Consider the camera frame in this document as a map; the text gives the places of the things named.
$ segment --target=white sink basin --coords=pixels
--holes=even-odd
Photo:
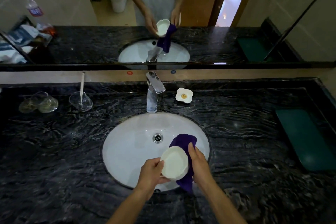
[[[118,62],[120,63],[146,63],[148,51],[153,50],[155,47],[153,42],[157,40],[140,41],[126,47],[119,55]],[[179,44],[171,43],[169,53],[162,53],[157,62],[188,62],[190,60],[190,54],[186,48]],[[127,66],[130,69],[141,69],[136,66]],[[180,66],[175,69],[183,69],[185,66]],[[157,69],[169,69],[167,66],[157,66]]]
[[[161,142],[154,142],[155,135]],[[179,134],[197,138],[196,146],[208,159],[209,142],[202,129],[191,120],[170,113],[146,113],[134,116],[116,126],[103,145],[103,161],[108,172],[121,184],[134,188],[141,166],[149,158],[161,157],[172,140]],[[176,182],[159,184],[156,189],[177,188]]]

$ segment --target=purple towel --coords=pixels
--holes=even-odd
[[[176,183],[181,186],[185,191],[192,193],[193,192],[193,162],[191,160],[191,157],[189,155],[188,151],[188,145],[192,142],[192,145],[196,146],[197,138],[191,135],[187,134],[179,134],[177,137],[173,139],[169,147],[172,146],[179,146],[181,147],[185,153],[188,156],[188,162],[189,162],[189,170],[187,174],[180,180],[177,180]]]
[[[168,27],[167,33],[165,37],[160,38],[157,41],[156,46],[161,47],[165,53],[169,53],[169,48],[170,48],[170,37],[173,33],[177,31],[177,27],[173,24],[170,24]]]

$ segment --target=label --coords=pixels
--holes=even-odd
[[[43,12],[39,6],[35,8],[29,8],[28,11],[33,17],[40,17],[43,15]]]

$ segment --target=chrome faucet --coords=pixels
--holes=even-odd
[[[166,91],[165,86],[160,81],[155,72],[146,73],[147,77],[147,112],[156,112],[158,105],[158,94]]]
[[[163,49],[155,46],[153,50],[148,51],[146,61],[148,63],[156,62],[161,53],[164,53]]]

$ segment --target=countertop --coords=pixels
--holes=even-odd
[[[303,170],[274,116],[277,108],[305,108],[326,125],[304,87],[281,79],[164,83],[158,111],[187,117],[204,130],[211,172],[246,220],[327,223],[335,217],[336,172]],[[181,86],[194,91],[191,104],[175,100]],[[103,224],[131,193],[106,171],[101,151],[116,125],[146,112],[146,82],[88,83],[85,91],[94,106],[85,113],[68,101],[77,87],[3,90],[0,223]],[[19,113],[24,96],[16,92],[39,90],[53,94],[59,108]],[[180,188],[154,193],[137,223],[216,223],[197,185],[194,193]]]
[[[258,27],[180,27],[172,42],[185,47],[190,62],[242,63],[238,36],[258,34]],[[155,39],[145,27],[57,26],[48,49],[56,64],[115,63],[120,52],[141,40]]]

